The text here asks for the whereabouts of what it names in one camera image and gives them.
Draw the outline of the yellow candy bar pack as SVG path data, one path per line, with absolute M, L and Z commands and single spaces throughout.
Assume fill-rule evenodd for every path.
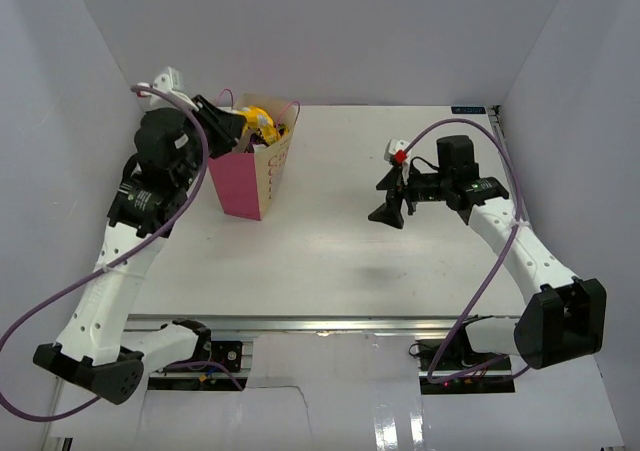
M 276 124 L 265 110 L 257 106 L 241 107 L 237 113 L 245 119 L 243 138 L 246 138 L 249 129 L 259 129 L 268 146 L 271 146 L 289 133 L 289 128 L 285 124 Z

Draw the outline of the pink beige paper bag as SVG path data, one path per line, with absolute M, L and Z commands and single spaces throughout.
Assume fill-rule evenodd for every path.
M 300 103 L 255 94 L 244 94 L 227 108 L 229 112 L 245 106 L 257 106 L 265 110 L 276 124 L 289 128 L 275 144 L 257 153 L 244 153 L 246 138 L 241 137 L 230 153 L 208 161 L 209 173 L 225 214 L 229 216 L 262 220 L 277 193 L 285 168 L 295 125 L 300 113 Z

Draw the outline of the purple snack chip bag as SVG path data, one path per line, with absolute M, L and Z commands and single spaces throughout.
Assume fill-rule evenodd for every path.
M 246 144 L 244 145 L 244 153 L 257 153 L 268 147 L 268 144 L 262 136 L 259 129 L 249 129 L 246 135 Z

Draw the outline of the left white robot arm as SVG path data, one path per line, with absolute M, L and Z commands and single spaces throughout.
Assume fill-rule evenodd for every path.
M 155 257 L 168 241 L 175 216 L 195 195 L 194 182 L 210 158 L 231 152 L 245 119 L 196 96 L 194 117 L 164 107 L 148 111 L 134 134 L 107 213 L 101 253 L 70 321 L 33 362 L 65 381 L 119 405 L 144 376 L 175 363 L 199 370 L 211 358 L 211 332 L 176 319 L 143 338 L 122 344 L 130 310 Z

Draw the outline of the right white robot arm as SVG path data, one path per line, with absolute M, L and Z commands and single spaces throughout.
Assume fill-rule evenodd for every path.
M 530 224 L 516 215 L 516 200 L 494 177 L 483 177 L 474 146 L 465 135 L 436 142 L 438 164 L 422 173 L 412 163 L 408 142 L 392 139 L 384 153 L 391 169 L 377 184 L 385 201 L 372 222 L 397 229 L 422 202 L 443 202 L 502 257 L 526 303 L 519 318 L 466 320 L 453 336 L 451 355 L 472 370 L 488 354 L 511 354 L 534 369 L 599 352 L 604 337 L 607 294 L 595 278 L 581 279 L 557 260 Z

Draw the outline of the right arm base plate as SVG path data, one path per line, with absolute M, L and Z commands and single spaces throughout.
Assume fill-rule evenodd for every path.
M 475 394 L 511 394 L 515 392 L 512 378 L 513 367 L 508 357 L 482 370 L 471 371 L 486 361 L 497 358 L 491 353 L 478 354 L 466 352 L 460 345 L 451 344 L 436 365 L 433 378 L 447 377 L 443 383 L 432 383 L 428 379 L 428 370 L 436 351 L 438 340 L 417 340 L 407 352 L 417 361 L 419 368 L 420 391 L 423 396 L 475 395 Z

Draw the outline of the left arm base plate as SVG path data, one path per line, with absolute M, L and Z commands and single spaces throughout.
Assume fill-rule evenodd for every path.
M 242 341 L 212 341 L 202 361 L 171 364 L 151 375 L 147 388 L 154 391 L 241 392 L 248 379 Z

